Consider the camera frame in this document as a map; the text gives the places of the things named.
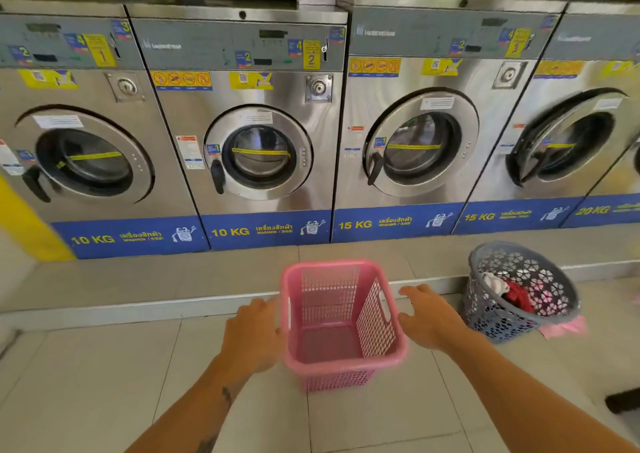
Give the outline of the person's right hand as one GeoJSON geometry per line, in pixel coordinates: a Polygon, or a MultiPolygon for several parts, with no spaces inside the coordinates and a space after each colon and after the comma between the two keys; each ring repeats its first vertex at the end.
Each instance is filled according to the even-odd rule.
{"type": "Polygon", "coordinates": [[[404,286],[400,288],[399,294],[409,299],[412,315],[418,317],[424,327],[423,338],[409,338],[414,343],[427,349],[448,352],[470,336],[471,330],[452,305],[430,286],[404,286]]]}

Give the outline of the person's left hand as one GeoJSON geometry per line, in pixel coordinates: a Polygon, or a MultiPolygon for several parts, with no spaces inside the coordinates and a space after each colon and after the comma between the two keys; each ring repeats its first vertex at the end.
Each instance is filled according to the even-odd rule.
{"type": "Polygon", "coordinates": [[[276,320],[228,319],[220,359],[234,380],[272,368],[281,359],[285,336],[276,320]]]}

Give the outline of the person's right forearm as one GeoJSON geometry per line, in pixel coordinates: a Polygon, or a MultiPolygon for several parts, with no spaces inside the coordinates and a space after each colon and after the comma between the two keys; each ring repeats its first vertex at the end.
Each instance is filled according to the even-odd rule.
{"type": "Polygon", "coordinates": [[[463,328],[441,350],[476,391],[510,453],[640,453],[633,442],[576,407],[463,328]]]}

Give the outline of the person's left forearm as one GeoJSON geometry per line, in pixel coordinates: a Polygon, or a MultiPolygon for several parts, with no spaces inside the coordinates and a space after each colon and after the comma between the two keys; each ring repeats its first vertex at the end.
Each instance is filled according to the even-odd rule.
{"type": "Polygon", "coordinates": [[[251,376],[213,360],[124,453],[212,453],[234,401],[251,376]]]}

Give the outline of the pink plastic laundry basket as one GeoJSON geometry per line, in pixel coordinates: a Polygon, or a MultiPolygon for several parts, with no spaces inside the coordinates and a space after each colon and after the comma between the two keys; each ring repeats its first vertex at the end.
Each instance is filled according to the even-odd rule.
{"type": "Polygon", "coordinates": [[[306,393],[364,385],[406,356],[394,293],[371,260],[289,266],[280,301],[284,363],[306,393]]]}

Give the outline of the white garment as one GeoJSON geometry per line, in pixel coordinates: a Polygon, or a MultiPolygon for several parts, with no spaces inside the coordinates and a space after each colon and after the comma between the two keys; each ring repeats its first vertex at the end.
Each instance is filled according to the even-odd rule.
{"type": "Polygon", "coordinates": [[[509,282],[492,272],[483,273],[484,283],[496,295],[503,296],[510,291],[509,282]]]}

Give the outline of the red garment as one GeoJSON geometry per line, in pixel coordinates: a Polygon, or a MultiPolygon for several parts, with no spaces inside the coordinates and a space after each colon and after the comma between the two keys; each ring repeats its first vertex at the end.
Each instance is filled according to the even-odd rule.
{"type": "Polygon", "coordinates": [[[501,298],[523,312],[534,313],[534,307],[527,289],[510,279],[506,279],[504,282],[506,291],[501,294],[501,298]]]}

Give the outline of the grey round laundry basket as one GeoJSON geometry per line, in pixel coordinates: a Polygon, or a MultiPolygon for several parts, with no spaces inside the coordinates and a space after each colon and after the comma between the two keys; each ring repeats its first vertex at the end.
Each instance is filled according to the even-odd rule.
{"type": "Polygon", "coordinates": [[[576,287],[562,269],[539,253],[507,241],[489,241],[468,256],[468,287],[461,317],[472,330],[501,344],[546,324],[569,322],[580,314],[576,287]],[[510,279],[527,289],[534,313],[507,303],[486,286],[484,272],[510,279]]]}

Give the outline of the round steel washer door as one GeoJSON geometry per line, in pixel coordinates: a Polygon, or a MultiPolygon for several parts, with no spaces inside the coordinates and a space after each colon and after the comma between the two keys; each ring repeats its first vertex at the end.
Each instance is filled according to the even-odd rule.
{"type": "Polygon", "coordinates": [[[21,176],[34,197],[52,203],[53,193],[80,199],[115,199],[127,205],[145,199],[155,172],[140,143],[116,122],[63,104],[32,108],[8,129],[15,151],[32,159],[21,176]]]}
{"type": "Polygon", "coordinates": [[[204,157],[217,194],[267,201],[304,184],[314,150],[295,118],[274,107],[249,104],[213,121],[204,136],[204,157]]]}
{"type": "Polygon", "coordinates": [[[425,195],[469,163],[478,140],[479,115],[463,93],[414,91],[373,125],[363,152],[367,184],[393,198],[425,195]]]}
{"type": "Polygon", "coordinates": [[[521,188],[535,179],[553,182],[585,166],[611,138],[627,99],[612,87],[589,89],[533,118],[506,156],[512,182],[521,188]]]}

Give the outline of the pink cloth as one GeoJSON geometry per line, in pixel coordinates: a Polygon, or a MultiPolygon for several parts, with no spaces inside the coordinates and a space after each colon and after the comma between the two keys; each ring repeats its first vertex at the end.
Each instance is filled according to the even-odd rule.
{"type": "Polygon", "coordinates": [[[538,330],[546,340],[565,335],[586,335],[588,332],[586,318],[582,315],[569,322],[542,325],[538,330]]]}

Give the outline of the steel front-load washing machine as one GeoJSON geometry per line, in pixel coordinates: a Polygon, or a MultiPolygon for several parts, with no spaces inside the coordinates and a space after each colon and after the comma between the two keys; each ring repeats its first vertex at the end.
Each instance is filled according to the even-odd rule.
{"type": "Polygon", "coordinates": [[[132,30],[214,251],[327,244],[348,14],[316,9],[126,4],[132,30]],[[312,140],[304,184],[276,200],[216,193],[204,136],[249,104],[292,116],[312,140]]]}
{"type": "Polygon", "coordinates": [[[121,2],[0,0],[0,176],[77,259],[210,250],[179,155],[121,2]],[[31,155],[6,132],[50,104],[87,109],[123,127],[151,160],[155,184],[127,205],[53,193],[21,180],[31,155]]]}
{"type": "Polygon", "coordinates": [[[540,60],[564,2],[337,0],[349,13],[332,243],[452,233],[540,60]],[[378,118],[421,89],[463,93],[479,115],[469,163],[440,188],[393,198],[368,186],[364,145],[378,118]]]}
{"type": "Polygon", "coordinates": [[[561,225],[640,223],[640,135],[561,225]]]}
{"type": "Polygon", "coordinates": [[[571,2],[535,64],[452,234],[559,228],[640,133],[640,4],[571,2]],[[521,188],[506,156],[526,124],[565,99],[612,87],[628,95],[611,138],[576,172],[521,188]]]}

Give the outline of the black furniture base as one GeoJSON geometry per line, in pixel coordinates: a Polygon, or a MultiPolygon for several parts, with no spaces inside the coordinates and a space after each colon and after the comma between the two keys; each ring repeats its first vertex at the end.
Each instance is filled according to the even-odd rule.
{"type": "Polygon", "coordinates": [[[605,405],[614,415],[640,411],[640,386],[606,396],[605,405]]]}

